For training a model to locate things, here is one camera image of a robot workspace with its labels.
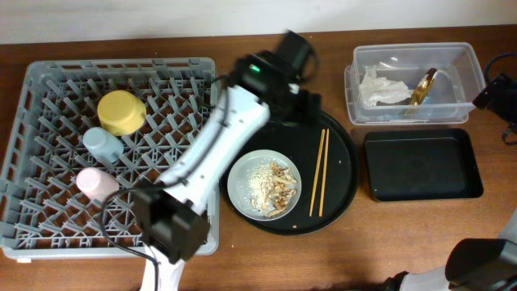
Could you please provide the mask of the wooden chopstick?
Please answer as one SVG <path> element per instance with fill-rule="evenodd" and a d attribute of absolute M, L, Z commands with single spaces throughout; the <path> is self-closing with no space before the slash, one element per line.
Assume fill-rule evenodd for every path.
<path fill-rule="evenodd" d="M 315 202 L 315 196 L 316 196 L 316 190 L 317 190 L 317 182 L 318 182 L 318 176 L 319 176 L 319 171 L 320 171 L 320 165 L 321 165 L 321 160 L 322 160 L 322 151 L 323 151 L 323 146 L 324 146 L 325 135 L 326 135 L 326 130 L 322 129 L 318 152 L 317 152 L 317 162 L 316 162 L 316 167 L 315 167 L 315 172 L 314 172 L 314 177 L 313 177 L 313 187 L 312 187 L 312 191 L 311 191 L 311 200 L 310 200 L 310 206 L 309 206 L 309 217 L 313 216 L 313 208 L 314 208 L 314 202 Z"/>
<path fill-rule="evenodd" d="M 320 149 L 320 162 L 322 162 L 322 185 L 321 185 L 320 204 L 319 204 L 319 211 L 318 211 L 319 217 L 321 217 L 323 215 L 323 209 L 324 209 L 329 140 L 330 140 L 330 130 L 323 129 L 322 130 L 322 146 Z"/>

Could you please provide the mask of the white tissue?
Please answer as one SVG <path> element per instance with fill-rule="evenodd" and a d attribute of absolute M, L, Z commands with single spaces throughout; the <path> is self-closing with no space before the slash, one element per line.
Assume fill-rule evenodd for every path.
<path fill-rule="evenodd" d="M 404 82 L 378 77 L 373 68 L 366 69 L 359 92 L 364 105 L 369 107 L 407 105 L 413 94 Z"/>

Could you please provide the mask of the gold foil wrapper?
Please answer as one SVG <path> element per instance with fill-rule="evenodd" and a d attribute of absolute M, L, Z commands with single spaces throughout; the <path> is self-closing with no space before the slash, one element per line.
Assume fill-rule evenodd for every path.
<path fill-rule="evenodd" d="M 414 89 L 409 102 L 410 108 L 404 112 L 405 116 L 413 116 L 417 111 L 417 106 L 423 104 L 428 93 L 431 91 L 435 77 L 438 73 L 436 68 L 430 68 Z"/>

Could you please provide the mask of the grey plate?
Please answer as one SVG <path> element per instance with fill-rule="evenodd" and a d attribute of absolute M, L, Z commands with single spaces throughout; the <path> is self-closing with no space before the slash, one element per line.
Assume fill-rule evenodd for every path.
<path fill-rule="evenodd" d="M 258 165 L 268 164 L 269 162 L 275 162 L 282 167 L 289 167 L 298 182 L 296 186 L 297 194 L 290 200 L 287 211 L 272 218 L 263 217 L 256 210 L 253 210 L 250 204 L 250 188 L 247 186 L 251 170 Z M 255 150 L 244 154 L 234 163 L 227 179 L 227 191 L 231 203 L 240 214 L 255 221 L 274 221 L 287 215 L 294 210 L 301 197 L 301 190 L 301 175 L 295 164 L 287 156 L 273 150 Z"/>

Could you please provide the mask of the yellow plastic bowl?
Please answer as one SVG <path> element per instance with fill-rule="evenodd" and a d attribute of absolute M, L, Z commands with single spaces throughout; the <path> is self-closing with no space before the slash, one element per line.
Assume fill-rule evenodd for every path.
<path fill-rule="evenodd" d="M 135 133 L 147 116 L 145 104 L 127 91 L 112 91 L 101 98 L 97 107 L 103 129 L 114 136 Z"/>

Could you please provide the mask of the light blue plastic cup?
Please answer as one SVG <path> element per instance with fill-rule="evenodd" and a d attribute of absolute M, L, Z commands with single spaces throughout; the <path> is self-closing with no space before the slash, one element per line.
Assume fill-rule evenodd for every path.
<path fill-rule="evenodd" d="M 116 162 L 124 152 L 123 143 L 103 128 L 88 129 L 82 137 L 83 145 L 96 158 Z"/>

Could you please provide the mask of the pink plastic cup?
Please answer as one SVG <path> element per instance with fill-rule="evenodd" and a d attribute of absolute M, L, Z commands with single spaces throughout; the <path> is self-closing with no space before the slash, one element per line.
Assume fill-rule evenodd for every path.
<path fill-rule="evenodd" d="M 78 173 L 76 185 L 90 200 L 100 202 L 119 190 L 119 183 L 112 175 L 93 167 L 84 168 Z"/>

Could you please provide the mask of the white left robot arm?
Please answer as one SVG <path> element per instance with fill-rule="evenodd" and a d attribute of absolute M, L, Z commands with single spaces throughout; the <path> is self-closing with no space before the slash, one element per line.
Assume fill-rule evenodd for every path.
<path fill-rule="evenodd" d="M 309 59 L 317 54 L 288 31 L 274 52 L 237 59 L 226 88 L 192 145 L 153 186 L 132 192 L 147 262 L 143 290 L 176 290 L 185 263 L 204 244 L 208 200 L 229 164 L 268 121 L 313 124 L 321 97 L 301 89 Z"/>

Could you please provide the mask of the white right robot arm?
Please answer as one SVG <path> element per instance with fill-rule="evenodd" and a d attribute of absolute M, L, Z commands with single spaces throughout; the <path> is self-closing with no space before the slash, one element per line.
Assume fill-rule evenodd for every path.
<path fill-rule="evenodd" d="M 516 81 L 500 73 L 474 100 L 508 123 L 502 141 L 516 134 Z M 456 244 L 442 268 L 424 273 L 406 271 L 390 277 L 379 290 L 515 290 L 516 215 L 497 238 L 466 238 Z"/>

